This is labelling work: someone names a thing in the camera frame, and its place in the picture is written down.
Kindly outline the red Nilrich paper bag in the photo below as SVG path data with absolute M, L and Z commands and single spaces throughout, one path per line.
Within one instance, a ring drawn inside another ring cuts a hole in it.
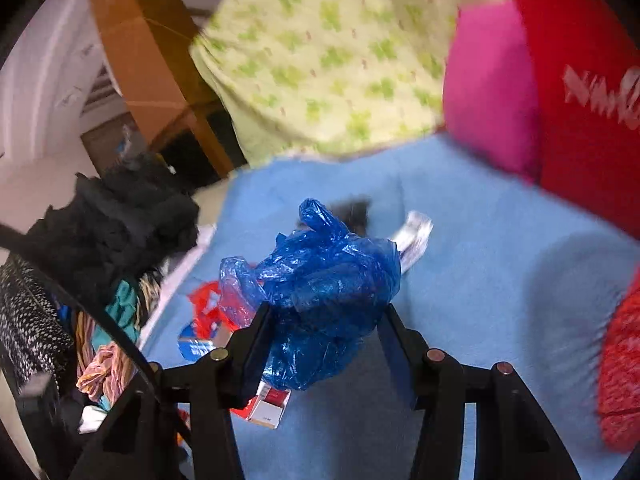
M 515 0 L 538 89 L 540 185 L 639 234 L 639 50 L 605 0 Z

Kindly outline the red blue snack wrapper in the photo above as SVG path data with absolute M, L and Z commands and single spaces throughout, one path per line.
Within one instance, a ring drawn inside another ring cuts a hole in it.
M 183 359 L 195 362 L 217 348 L 224 348 L 239 325 L 218 306 L 221 297 L 217 281 L 205 283 L 188 295 L 193 318 L 177 338 Z

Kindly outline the red white cigarette box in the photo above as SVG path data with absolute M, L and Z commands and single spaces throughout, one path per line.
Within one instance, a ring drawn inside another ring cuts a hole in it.
M 269 429 L 280 426 L 283 414 L 291 399 L 290 390 L 279 390 L 268 385 L 263 380 L 259 383 L 254 398 L 251 398 L 245 408 L 232 408 L 230 412 L 247 422 Z

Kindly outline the pile of coloured clothes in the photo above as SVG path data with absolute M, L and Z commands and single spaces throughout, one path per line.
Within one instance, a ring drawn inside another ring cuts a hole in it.
M 163 273 L 157 268 L 129 273 L 109 264 L 76 266 L 58 278 L 62 289 L 86 306 L 101 307 L 137 342 L 160 303 Z M 70 306 L 17 255 L 1 266 L 1 355 L 13 390 L 35 374 L 49 373 L 54 391 L 74 408 L 88 404 L 109 410 L 136 372 L 92 316 Z

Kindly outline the green clover quilt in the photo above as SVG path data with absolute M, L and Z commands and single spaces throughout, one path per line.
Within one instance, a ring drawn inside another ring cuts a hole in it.
M 462 6 L 499 0 L 222 0 L 190 47 L 247 162 L 345 158 L 442 124 Z

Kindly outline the silver white wrapper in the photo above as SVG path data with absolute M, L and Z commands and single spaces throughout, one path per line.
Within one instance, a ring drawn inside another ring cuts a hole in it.
M 426 252 L 433 231 L 433 221 L 426 214 L 410 210 L 404 224 L 390 238 L 396 244 L 400 270 L 405 274 Z

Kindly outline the blue plastic bag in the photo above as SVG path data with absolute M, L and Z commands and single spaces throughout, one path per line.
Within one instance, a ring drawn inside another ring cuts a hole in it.
M 261 262 L 222 259 L 218 306 L 246 327 L 269 304 L 274 332 L 262 379 L 277 389 L 306 390 L 355 359 L 400 280 L 399 252 L 388 238 L 295 229 L 279 234 Z

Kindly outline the red trash basket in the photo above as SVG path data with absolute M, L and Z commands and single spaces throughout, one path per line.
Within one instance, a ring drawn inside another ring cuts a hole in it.
M 606 329 L 597 413 L 604 443 L 613 451 L 630 452 L 639 442 L 639 273 Z

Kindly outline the pink pillow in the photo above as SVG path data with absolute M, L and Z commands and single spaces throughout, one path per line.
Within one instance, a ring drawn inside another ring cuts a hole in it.
M 460 10 L 442 92 L 450 136 L 510 174 L 539 174 L 539 103 L 533 62 L 514 0 Z

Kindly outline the black fluffy garment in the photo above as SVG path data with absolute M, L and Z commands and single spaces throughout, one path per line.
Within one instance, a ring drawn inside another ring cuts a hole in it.
M 78 174 L 75 195 L 26 233 L 38 264 L 86 307 L 106 307 L 123 280 L 137 281 L 198 238 L 200 208 L 156 155 Z

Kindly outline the wooden arch column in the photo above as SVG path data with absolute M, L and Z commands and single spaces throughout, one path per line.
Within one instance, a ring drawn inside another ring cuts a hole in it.
M 182 0 L 90 0 L 108 66 L 149 148 L 193 134 L 219 177 L 234 168 L 207 116 L 220 109 L 189 47 L 198 28 Z

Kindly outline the light blue blanket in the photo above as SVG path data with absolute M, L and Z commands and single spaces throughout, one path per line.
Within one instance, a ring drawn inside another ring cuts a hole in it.
M 182 363 L 189 295 L 216 278 L 223 258 L 268 256 L 307 198 L 334 205 L 360 196 L 370 202 L 371 236 L 393 235 L 412 210 L 433 221 L 394 300 L 402 322 L 463 364 L 513 364 L 582 478 L 614 477 L 624 456 L 601 440 L 597 376 L 606 326 L 638 268 L 638 242 L 441 134 L 342 164 L 282 158 L 237 174 L 208 251 L 156 323 L 146 357 Z M 372 336 L 341 375 L 294 393 L 279 428 L 235 419 L 234 430 L 250 479 L 405 479 L 421 422 Z

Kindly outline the black plastic bag trash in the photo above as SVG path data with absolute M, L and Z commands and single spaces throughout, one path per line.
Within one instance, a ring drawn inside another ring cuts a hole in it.
M 370 200 L 352 198 L 326 206 L 320 200 L 308 198 L 298 208 L 298 230 L 311 230 L 328 237 L 340 238 L 348 232 L 367 234 Z

